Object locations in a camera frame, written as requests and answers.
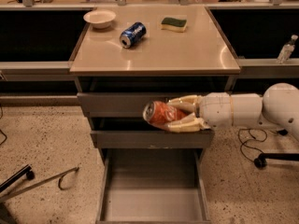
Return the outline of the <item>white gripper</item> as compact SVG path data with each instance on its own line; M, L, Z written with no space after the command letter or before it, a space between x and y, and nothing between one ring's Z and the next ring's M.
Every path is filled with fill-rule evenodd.
M183 119L164 125L164 128L172 133L193 133L209 128L227 128L233 123L232 99L225 92L212 92L204 97L195 94L181 96L169 100L167 104L191 113ZM194 114L198 111L201 118L197 118Z

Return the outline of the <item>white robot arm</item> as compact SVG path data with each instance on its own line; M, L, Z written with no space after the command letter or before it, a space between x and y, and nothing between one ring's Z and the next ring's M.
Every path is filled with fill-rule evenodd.
M181 120L165 124L170 132L216 131L235 126L285 130L299 140L299 90L291 84L275 84L263 96L212 92L204 96L182 96L168 104L188 113Z

